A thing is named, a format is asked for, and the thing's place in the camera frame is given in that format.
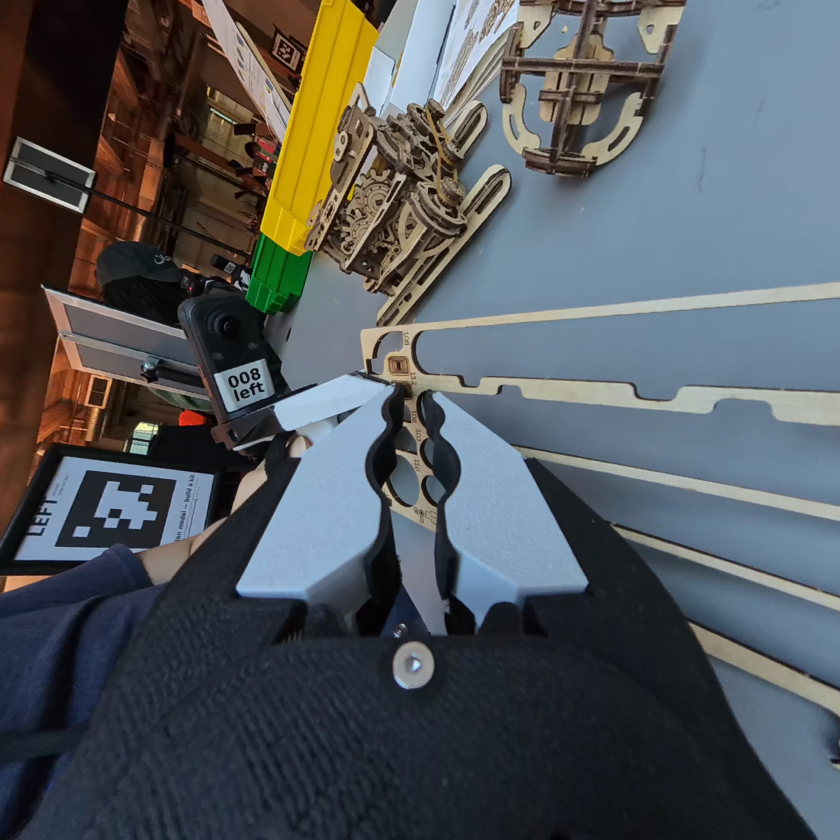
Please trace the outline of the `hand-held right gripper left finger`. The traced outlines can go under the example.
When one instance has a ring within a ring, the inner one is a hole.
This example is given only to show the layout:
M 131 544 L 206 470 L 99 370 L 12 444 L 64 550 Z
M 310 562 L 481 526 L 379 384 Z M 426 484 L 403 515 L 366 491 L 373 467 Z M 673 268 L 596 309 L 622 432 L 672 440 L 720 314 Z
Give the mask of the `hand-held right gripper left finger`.
M 242 597 L 326 605 L 379 636 L 402 585 L 383 491 L 403 388 L 380 385 L 303 456 L 236 585 Z

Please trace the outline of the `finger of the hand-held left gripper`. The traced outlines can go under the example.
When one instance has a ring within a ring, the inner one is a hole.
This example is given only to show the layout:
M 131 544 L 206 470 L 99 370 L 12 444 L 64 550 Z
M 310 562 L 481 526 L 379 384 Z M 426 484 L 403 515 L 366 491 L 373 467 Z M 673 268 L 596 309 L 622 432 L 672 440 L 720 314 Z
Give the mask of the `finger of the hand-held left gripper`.
M 369 402 L 387 383 L 367 374 L 344 374 L 279 399 L 272 406 L 281 428 L 327 421 Z

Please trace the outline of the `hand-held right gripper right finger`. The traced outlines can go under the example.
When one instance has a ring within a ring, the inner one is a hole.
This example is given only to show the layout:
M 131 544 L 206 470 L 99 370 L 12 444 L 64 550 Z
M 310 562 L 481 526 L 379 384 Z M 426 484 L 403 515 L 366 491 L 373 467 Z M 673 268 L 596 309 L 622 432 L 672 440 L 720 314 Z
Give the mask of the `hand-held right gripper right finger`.
M 589 582 L 525 458 L 437 392 L 422 397 L 433 443 L 437 588 L 449 636 L 471 635 L 499 603 L 578 595 Z

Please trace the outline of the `laser-cut wooden parts sheet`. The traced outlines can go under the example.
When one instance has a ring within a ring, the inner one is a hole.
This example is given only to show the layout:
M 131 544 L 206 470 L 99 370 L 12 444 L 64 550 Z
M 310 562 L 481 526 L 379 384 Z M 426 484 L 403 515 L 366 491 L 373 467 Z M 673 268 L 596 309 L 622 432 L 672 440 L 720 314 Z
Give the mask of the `laser-cut wooden parts sheet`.
M 654 568 L 787 781 L 838 785 L 838 281 L 359 323 Z

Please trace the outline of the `person's left forearm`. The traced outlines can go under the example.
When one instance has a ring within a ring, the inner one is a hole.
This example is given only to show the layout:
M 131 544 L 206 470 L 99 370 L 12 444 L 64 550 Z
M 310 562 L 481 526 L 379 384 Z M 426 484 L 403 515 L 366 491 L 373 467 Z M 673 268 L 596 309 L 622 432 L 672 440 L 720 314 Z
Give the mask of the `person's left forearm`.
M 152 585 L 163 585 L 172 580 L 174 575 L 195 551 L 207 541 L 216 530 L 222 527 L 228 518 L 222 518 L 203 532 L 184 540 L 147 549 L 135 554 L 150 578 Z

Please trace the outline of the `wooden mechanical gear model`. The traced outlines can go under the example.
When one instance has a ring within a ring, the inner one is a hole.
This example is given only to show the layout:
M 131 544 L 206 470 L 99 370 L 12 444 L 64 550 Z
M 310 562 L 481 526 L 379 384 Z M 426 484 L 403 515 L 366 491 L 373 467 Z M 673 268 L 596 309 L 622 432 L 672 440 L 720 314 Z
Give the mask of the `wooden mechanical gear model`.
M 444 116 L 430 99 L 382 119 L 358 83 L 334 136 L 330 189 L 311 210 L 306 249 L 389 298 L 379 327 L 406 320 L 511 187 L 499 164 L 469 192 L 459 178 L 487 126 L 485 104 L 470 101 L 449 128 Z

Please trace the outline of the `person's left hand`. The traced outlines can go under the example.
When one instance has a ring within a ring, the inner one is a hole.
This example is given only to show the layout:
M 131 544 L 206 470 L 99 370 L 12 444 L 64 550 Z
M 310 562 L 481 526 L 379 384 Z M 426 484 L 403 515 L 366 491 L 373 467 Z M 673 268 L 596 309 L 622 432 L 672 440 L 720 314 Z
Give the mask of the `person's left hand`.
M 310 436 L 292 432 L 289 435 L 275 436 L 257 467 L 249 472 L 239 483 L 235 494 L 231 514 L 236 513 L 246 501 L 268 484 L 271 491 L 279 494 L 287 491 L 292 477 L 298 468 L 299 459 L 313 446 Z

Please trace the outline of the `black framed marker sign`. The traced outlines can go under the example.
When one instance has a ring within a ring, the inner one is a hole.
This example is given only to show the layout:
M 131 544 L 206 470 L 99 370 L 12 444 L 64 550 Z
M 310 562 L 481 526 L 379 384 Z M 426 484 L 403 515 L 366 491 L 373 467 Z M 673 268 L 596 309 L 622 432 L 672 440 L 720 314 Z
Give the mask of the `black framed marker sign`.
M 1 575 L 50 575 L 115 544 L 134 552 L 189 539 L 215 510 L 223 471 L 51 445 L 1 541 Z

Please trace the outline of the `hanging light panel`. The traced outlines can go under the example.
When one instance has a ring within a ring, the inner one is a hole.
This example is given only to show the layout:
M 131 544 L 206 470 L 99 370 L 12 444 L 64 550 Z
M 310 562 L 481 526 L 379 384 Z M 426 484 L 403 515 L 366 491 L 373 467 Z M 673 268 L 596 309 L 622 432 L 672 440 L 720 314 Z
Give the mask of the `hanging light panel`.
M 47 148 L 17 137 L 3 183 L 78 214 L 87 210 L 97 173 Z

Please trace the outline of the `yellow plastic bin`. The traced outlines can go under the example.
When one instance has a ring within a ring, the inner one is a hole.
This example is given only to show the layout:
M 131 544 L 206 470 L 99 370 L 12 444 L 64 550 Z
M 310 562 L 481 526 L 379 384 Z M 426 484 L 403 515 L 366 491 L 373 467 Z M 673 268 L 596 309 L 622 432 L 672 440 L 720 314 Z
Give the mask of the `yellow plastic bin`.
M 337 126 L 377 38 L 351 1 L 322 2 L 261 222 L 261 233 L 295 256 L 305 253 L 311 210 L 330 189 Z

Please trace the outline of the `white paper poster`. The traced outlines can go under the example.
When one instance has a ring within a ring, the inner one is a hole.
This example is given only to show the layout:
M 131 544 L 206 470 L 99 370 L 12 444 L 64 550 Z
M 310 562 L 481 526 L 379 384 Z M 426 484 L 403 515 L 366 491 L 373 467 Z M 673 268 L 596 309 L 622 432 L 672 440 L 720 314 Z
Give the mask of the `white paper poster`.
M 202 1 L 215 39 L 240 83 L 279 142 L 284 142 L 291 104 L 246 29 L 223 1 Z

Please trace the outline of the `person's dark blue shirt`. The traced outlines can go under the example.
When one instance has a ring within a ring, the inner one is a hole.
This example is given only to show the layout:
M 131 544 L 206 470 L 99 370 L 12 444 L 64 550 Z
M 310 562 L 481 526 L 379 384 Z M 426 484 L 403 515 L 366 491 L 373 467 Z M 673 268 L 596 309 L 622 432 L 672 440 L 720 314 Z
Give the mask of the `person's dark blue shirt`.
M 1 724 L 15 740 L 84 731 L 114 666 L 165 584 L 135 553 L 98 557 L 1 598 Z

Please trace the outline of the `small marker tag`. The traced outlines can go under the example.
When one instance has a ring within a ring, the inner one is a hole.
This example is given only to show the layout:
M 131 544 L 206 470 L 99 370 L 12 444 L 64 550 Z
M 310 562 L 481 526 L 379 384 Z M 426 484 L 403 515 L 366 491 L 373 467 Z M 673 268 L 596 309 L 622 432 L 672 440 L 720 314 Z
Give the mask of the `small marker tag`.
M 274 27 L 270 54 L 291 75 L 301 74 L 307 50 L 297 38 L 284 34 L 277 26 Z

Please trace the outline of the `white box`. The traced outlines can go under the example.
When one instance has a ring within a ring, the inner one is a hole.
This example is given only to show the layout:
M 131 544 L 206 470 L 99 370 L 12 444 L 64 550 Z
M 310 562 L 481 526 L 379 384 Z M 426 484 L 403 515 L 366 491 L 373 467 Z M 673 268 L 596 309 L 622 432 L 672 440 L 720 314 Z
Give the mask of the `white box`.
M 455 9 L 452 1 L 397 1 L 381 27 L 363 87 L 377 117 L 430 99 Z

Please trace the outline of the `instruction booklet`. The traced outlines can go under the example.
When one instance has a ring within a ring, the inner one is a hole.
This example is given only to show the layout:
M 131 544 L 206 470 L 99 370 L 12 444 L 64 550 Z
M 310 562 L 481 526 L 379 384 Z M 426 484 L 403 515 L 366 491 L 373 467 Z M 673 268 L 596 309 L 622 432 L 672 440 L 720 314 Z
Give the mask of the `instruction booklet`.
M 519 1 L 457 1 L 438 62 L 432 98 L 455 101 L 490 48 L 518 21 Z

